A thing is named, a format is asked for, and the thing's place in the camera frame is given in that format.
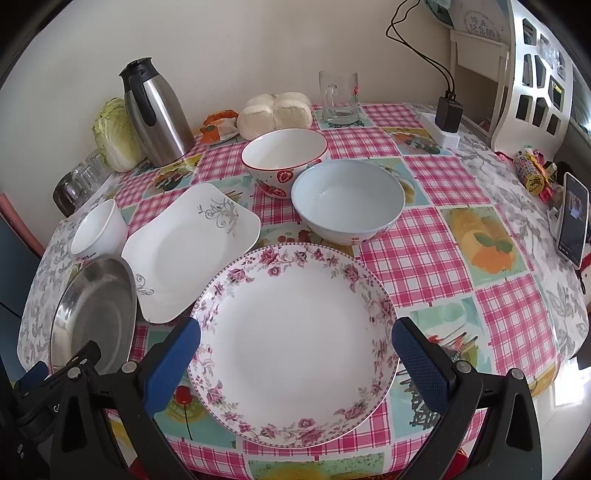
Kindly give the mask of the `floral round plate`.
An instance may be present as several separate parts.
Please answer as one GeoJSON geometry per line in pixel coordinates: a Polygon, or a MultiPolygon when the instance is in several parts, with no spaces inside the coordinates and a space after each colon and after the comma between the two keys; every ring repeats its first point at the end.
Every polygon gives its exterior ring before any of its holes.
{"type": "Polygon", "coordinates": [[[396,311],[379,279],[339,250],[253,250],[207,284],[192,317],[187,374],[211,417],[243,439],[311,448],[356,429],[383,403],[398,357],[396,311]]]}

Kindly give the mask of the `napa cabbage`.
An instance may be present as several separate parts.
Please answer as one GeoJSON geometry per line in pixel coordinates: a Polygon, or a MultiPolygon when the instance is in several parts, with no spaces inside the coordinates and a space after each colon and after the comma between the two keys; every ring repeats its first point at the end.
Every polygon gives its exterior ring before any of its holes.
{"type": "Polygon", "coordinates": [[[145,158],[122,98],[111,98],[104,103],[94,120],[92,133],[97,151],[115,172],[133,170],[145,158]]]}

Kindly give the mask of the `stainless steel thermos jug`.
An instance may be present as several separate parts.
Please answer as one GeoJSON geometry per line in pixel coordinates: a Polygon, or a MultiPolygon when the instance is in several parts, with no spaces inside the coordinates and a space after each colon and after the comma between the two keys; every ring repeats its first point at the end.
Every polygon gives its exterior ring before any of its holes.
{"type": "Polygon", "coordinates": [[[171,164],[195,140],[181,104],[150,57],[129,62],[119,73],[128,117],[142,150],[155,167],[171,164]]]}

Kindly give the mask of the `red rim strawberry bowl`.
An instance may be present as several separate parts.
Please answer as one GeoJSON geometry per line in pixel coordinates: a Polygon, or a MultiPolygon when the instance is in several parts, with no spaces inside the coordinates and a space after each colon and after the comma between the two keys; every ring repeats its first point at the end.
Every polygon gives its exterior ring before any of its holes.
{"type": "Polygon", "coordinates": [[[329,143],[322,133],[283,129],[263,134],[242,150],[242,164],[256,186],[270,198],[290,199],[297,176],[329,160],[329,143]]]}

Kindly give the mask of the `white square plate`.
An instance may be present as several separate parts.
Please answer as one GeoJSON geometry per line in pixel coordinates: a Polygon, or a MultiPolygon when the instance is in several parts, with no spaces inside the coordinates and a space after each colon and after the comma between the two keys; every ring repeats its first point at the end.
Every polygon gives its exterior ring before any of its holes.
{"type": "Polygon", "coordinates": [[[165,324],[199,297],[214,275],[259,239],[259,216],[211,183],[190,187],[126,241],[143,319],[165,324]]]}

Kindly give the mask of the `smartphone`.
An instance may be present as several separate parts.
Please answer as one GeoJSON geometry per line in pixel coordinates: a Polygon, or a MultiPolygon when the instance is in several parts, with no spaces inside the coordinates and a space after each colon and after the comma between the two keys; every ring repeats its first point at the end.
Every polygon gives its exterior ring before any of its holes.
{"type": "Polygon", "coordinates": [[[589,191],[570,172],[564,175],[563,187],[557,248],[563,258],[568,260],[575,269],[579,269],[587,238],[589,191]]]}

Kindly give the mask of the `checkered pink tablecloth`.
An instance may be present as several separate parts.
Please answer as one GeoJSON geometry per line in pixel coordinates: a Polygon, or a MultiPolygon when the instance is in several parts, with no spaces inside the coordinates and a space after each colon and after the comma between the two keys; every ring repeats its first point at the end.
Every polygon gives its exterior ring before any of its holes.
{"type": "MultiPolygon", "coordinates": [[[[560,367],[589,332],[580,280],[557,254],[546,205],[523,187],[510,160],[470,131],[450,151],[420,128],[421,106],[363,105],[360,125],[332,128],[320,120],[332,159],[362,158],[401,180],[406,209],[389,232],[346,248],[430,335],[480,371],[520,368],[535,398],[551,388],[560,367]]],[[[327,244],[297,216],[290,201],[270,198],[242,164],[245,141],[197,145],[184,161],[160,170],[144,163],[123,174],[114,198],[132,234],[193,185],[211,182],[262,221],[255,248],[286,242],[327,244]]],[[[25,369],[47,362],[56,303],[79,263],[69,254],[78,219],[60,222],[41,259],[25,306],[17,344],[25,369]]],[[[408,375],[397,375],[372,417],[334,442],[304,450],[269,450],[225,430],[199,404],[173,398],[156,416],[172,446],[197,472],[236,479],[353,479],[402,470],[437,415],[429,412],[408,375]]]]}

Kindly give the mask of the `glass mug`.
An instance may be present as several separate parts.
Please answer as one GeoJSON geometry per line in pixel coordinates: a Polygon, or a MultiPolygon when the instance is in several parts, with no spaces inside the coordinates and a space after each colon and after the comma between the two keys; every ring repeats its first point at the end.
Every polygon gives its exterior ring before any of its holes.
{"type": "Polygon", "coordinates": [[[360,120],[359,79],[356,71],[318,72],[322,95],[322,120],[331,126],[348,126],[360,120]]]}

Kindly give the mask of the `small white square bowl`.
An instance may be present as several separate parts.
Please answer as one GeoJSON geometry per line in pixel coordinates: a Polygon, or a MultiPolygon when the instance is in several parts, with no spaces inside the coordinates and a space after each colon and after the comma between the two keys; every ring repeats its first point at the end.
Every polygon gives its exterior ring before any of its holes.
{"type": "Polygon", "coordinates": [[[105,254],[120,255],[127,240],[128,227],[114,199],[92,209],[80,223],[70,253],[79,260],[105,254]]]}

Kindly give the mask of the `stainless steel round pan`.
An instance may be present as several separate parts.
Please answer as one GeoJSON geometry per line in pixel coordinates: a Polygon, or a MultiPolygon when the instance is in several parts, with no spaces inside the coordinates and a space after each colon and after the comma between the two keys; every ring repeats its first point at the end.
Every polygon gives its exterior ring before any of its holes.
{"type": "Polygon", "coordinates": [[[137,316],[132,272],[119,256],[103,255],[81,268],[55,310],[49,344],[52,371],[64,367],[87,342],[95,342],[100,374],[116,372],[128,361],[137,316]]]}

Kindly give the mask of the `white shelf rack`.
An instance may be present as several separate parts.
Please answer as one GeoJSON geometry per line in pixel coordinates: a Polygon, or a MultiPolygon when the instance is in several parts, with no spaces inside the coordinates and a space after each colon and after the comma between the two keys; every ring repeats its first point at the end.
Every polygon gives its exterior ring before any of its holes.
{"type": "Polygon", "coordinates": [[[496,83],[489,119],[464,122],[494,151],[530,145],[551,160],[570,120],[574,64],[552,31],[520,1],[429,1],[451,29],[451,67],[496,83]]]}

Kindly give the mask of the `pale blue bowl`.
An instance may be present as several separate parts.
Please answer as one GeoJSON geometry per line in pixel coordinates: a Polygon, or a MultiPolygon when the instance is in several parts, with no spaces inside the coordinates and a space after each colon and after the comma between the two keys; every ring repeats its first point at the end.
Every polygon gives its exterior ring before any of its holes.
{"type": "Polygon", "coordinates": [[[400,181],[363,160],[331,160],[301,173],[290,192],[301,220],[322,239],[353,246],[385,234],[406,205],[400,181]]]}

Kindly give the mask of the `colourful candy pack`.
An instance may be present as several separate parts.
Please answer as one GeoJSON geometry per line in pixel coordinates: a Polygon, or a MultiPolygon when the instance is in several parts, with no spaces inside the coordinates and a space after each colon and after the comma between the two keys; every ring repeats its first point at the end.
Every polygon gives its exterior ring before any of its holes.
{"type": "Polygon", "coordinates": [[[517,152],[513,165],[525,189],[542,202],[550,204],[553,197],[551,175],[544,168],[542,160],[544,157],[539,150],[526,145],[517,152]]]}

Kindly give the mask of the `black power adapter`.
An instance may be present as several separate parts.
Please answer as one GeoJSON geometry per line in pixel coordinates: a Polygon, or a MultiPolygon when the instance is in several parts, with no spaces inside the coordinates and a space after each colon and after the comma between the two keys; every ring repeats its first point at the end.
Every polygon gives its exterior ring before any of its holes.
{"type": "Polygon", "coordinates": [[[457,133],[463,117],[464,107],[451,95],[439,98],[435,124],[444,132],[457,133]]]}

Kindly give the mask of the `bag of steamed buns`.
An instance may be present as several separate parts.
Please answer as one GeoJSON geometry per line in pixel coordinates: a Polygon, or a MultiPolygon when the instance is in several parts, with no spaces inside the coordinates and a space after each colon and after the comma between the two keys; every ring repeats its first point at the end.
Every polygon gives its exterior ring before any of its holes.
{"type": "Polygon", "coordinates": [[[276,130],[310,129],[311,124],[311,100],[301,92],[253,97],[236,120],[239,135],[249,141],[276,130]]]}

